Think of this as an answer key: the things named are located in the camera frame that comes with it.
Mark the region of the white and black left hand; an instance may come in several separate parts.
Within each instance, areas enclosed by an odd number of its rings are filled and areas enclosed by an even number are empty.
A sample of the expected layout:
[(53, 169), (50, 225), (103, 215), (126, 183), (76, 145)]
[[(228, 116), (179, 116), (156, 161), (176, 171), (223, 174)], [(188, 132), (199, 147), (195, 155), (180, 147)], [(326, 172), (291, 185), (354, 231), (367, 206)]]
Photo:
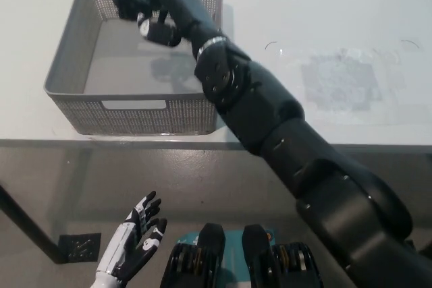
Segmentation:
[(155, 255), (167, 219), (157, 218), (161, 199), (151, 191), (117, 227), (97, 266), (92, 287), (126, 287)]

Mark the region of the white and black right hand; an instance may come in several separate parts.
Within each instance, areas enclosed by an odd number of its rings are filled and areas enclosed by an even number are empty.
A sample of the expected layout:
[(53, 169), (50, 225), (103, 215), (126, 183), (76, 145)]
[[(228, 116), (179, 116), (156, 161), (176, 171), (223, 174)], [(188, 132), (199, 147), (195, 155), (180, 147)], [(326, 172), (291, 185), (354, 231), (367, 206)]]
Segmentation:
[(227, 40), (201, 0), (142, 0), (142, 4), (138, 30), (150, 42), (176, 47), (186, 39), (198, 59), (211, 45)]

